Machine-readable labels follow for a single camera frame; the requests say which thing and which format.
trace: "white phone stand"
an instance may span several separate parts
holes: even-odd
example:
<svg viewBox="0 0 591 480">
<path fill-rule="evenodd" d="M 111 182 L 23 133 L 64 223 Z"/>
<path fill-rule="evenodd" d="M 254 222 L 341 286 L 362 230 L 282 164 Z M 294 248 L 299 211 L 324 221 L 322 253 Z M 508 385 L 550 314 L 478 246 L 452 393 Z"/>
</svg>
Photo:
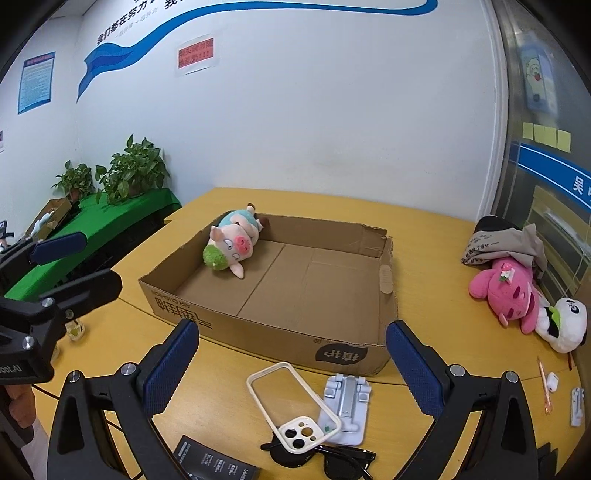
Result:
<svg viewBox="0 0 591 480">
<path fill-rule="evenodd" d="M 364 377 L 337 374 L 330 377 L 324 389 L 324 402 L 335 412 L 343 426 L 338 434 L 330 439 L 338 445 L 361 445 L 365 434 L 368 416 L 369 393 L 371 387 Z M 332 419 L 320 412 L 318 424 L 323 429 L 333 428 Z"/>
<path fill-rule="evenodd" d="M 570 426 L 580 427 L 583 420 L 584 390 L 580 387 L 573 388 L 570 393 Z"/>
</svg>

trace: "flower pot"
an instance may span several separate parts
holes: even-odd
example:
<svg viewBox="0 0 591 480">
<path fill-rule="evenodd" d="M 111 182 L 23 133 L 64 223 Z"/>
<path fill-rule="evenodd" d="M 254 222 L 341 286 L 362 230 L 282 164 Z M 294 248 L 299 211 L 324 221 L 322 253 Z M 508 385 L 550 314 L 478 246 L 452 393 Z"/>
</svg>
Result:
<svg viewBox="0 0 591 480">
<path fill-rule="evenodd" d="M 76 203 L 78 200 L 80 200 L 80 189 L 71 189 L 70 193 L 68 194 L 68 199 L 72 203 Z"/>
<path fill-rule="evenodd" d="M 129 186 L 129 195 L 128 198 L 133 199 L 143 195 L 145 192 L 137 185 L 130 185 Z"/>
</svg>

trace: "green leafy plant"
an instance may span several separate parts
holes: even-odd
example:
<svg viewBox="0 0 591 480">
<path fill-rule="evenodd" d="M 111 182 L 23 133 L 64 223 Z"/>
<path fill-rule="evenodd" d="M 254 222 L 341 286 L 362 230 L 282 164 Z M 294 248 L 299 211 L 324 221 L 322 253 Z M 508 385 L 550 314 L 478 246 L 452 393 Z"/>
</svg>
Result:
<svg viewBox="0 0 591 480">
<path fill-rule="evenodd" d="M 52 188 L 59 188 L 64 191 L 66 196 L 76 202 L 88 197 L 95 192 L 95 186 L 92 183 L 92 170 L 86 164 L 81 163 L 76 168 L 72 167 L 72 162 L 68 160 L 64 165 L 66 171 L 62 175 L 56 175 L 60 179 Z"/>
<path fill-rule="evenodd" d="M 109 170 L 96 166 L 95 178 L 103 188 L 96 192 L 96 203 L 102 194 L 107 195 L 107 203 L 114 205 L 124 202 L 155 187 L 161 189 L 164 179 L 170 177 L 160 149 L 145 137 L 142 143 L 134 143 L 134 136 L 127 140 L 125 153 L 116 153 Z"/>
</svg>

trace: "stuffed pig toy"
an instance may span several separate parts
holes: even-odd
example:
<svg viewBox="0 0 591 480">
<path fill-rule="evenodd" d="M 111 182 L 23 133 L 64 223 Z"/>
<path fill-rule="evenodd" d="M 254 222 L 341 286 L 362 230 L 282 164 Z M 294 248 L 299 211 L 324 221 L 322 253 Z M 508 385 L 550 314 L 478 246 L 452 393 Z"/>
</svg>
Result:
<svg viewBox="0 0 591 480">
<path fill-rule="evenodd" d="M 492 268 L 481 271 L 468 287 L 476 299 L 487 299 L 502 326 L 521 319 L 521 332 L 534 331 L 538 320 L 540 294 L 534 287 L 531 267 L 512 257 L 493 260 Z"/>
<path fill-rule="evenodd" d="M 239 262 L 252 255 L 262 225 L 255 218 L 255 208 L 228 213 L 209 233 L 209 242 L 203 250 L 204 263 L 214 270 L 230 267 L 238 278 L 244 278 L 244 268 Z"/>
<path fill-rule="evenodd" d="M 560 299 L 551 307 L 542 298 L 535 332 L 557 352 L 572 352 L 585 343 L 587 308 L 583 303 L 572 299 Z"/>
</svg>

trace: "pink pig plush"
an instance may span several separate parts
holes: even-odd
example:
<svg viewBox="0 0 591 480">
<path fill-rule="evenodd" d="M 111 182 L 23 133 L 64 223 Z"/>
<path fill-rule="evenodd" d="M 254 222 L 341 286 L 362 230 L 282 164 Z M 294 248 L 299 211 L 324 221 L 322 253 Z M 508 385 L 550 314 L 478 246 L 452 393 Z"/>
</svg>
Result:
<svg viewBox="0 0 591 480">
<path fill-rule="evenodd" d="M 540 309 L 540 295 L 534 287 L 532 269 L 512 257 L 493 260 L 492 268 L 481 271 L 468 287 L 475 299 L 487 299 L 502 326 L 521 319 L 521 332 L 534 331 Z"/>
</svg>

